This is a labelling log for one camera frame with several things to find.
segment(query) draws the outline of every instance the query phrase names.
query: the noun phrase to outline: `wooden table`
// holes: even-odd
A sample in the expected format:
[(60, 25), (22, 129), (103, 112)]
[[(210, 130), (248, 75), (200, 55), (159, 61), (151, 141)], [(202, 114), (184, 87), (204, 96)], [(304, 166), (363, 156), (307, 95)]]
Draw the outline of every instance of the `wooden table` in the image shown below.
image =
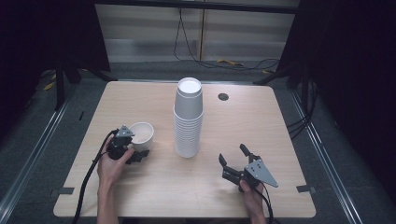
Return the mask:
[[(120, 217), (247, 217), (243, 195), (221, 177), (222, 153), (228, 165), (243, 170), (248, 158), (241, 143), (260, 155), (279, 187), (267, 186), (275, 217), (313, 217), (316, 213), (274, 92), (269, 87), (204, 84), (201, 148), (190, 159), (175, 152), (173, 104), (176, 83), (110, 82), (93, 115), (65, 188), (54, 207), (58, 217), (76, 212), (82, 180), (106, 135), (122, 124), (149, 122), (153, 149), (141, 163), (127, 165), (116, 186)], [(220, 93), (229, 100), (221, 101)], [(98, 176), (86, 188), (81, 215), (95, 217)]]

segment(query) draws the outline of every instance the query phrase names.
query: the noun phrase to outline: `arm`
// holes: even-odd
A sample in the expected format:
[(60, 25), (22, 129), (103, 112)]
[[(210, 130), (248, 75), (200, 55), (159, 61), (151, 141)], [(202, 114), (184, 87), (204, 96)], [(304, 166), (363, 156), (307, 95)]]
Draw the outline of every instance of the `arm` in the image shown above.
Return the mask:
[[(262, 209), (262, 197), (256, 192), (252, 191), (248, 182), (240, 181), (240, 186), (244, 191), (245, 207), (250, 217), (251, 224), (266, 224), (265, 215)], [(263, 186), (257, 186), (257, 190), (262, 192)]]
[[(108, 138), (102, 153), (106, 152), (110, 141), (111, 137)], [(97, 224), (119, 223), (114, 204), (114, 185), (123, 171), (125, 162), (131, 158), (132, 154), (134, 154), (134, 150), (128, 149), (117, 161), (111, 160), (107, 154), (99, 160), (97, 169), (99, 175)]]

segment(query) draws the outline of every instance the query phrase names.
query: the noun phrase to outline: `white wall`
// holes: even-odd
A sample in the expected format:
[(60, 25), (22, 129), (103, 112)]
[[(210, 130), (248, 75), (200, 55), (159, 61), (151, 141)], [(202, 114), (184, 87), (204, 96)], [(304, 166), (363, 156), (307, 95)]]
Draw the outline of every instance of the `white wall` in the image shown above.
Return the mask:
[[(299, 0), (211, 2), (283, 7), (299, 4)], [(96, 10), (111, 63), (176, 60), (177, 8), (96, 5)], [(280, 58), (293, 18), (293, 15), (275, 13), (182, 9), (191, 51), (195, 58), (202, 60)], [(191, 57), (182, 30), (177, 56)]]

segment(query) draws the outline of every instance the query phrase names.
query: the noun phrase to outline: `human hand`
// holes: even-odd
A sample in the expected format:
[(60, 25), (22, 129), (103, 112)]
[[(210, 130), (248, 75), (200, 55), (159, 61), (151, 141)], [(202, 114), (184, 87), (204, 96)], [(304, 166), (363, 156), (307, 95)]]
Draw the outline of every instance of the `human hand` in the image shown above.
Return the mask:
[[(253, 224), (260, 223), (260, 224), (265, 224), (265, 215), (262, 210), (262, 196), (260, 196), (258, 193), (254, 192), (251, 188), (250, 185), (246, 180), (241, 180), (239, 182), (239, 185), (241, 186), (242, 190), (244, 191), (244, 197), (245, 197), (245, 207), (247, 208), (247, 213), (250, 217), (250, 222)], [(263, 185), (259, 184), (256, 187), (256, 190), (259, 192), (262, 192), (263, 190)]]
[(112, 136), (110, 136), (105, 146), (102, 148), (102, 153), (105, 153), (99, 160), (98, 164), (98, 175), (99, 175), (99, 190), (110, 190), (113, 188), (114, 184), (120, 178), (120, 175), (125, 167), (125, 162), (127, 162), (134, 154), (133, 149), (128, 149), (121, 158), (114, 161), (110, 159), (106, 153), (108, 144), (110, 143)]

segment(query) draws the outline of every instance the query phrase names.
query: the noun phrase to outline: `stack of white cups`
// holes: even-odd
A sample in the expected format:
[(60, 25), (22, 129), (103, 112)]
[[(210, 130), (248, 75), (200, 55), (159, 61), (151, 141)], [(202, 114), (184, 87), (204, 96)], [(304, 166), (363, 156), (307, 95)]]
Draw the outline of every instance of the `stack of white cups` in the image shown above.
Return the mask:
[(200, 148), (204, 106), (201, 82), (185, 77), (177, 84), (174, 105), (175, 151), (177, 155), (191, 158)]

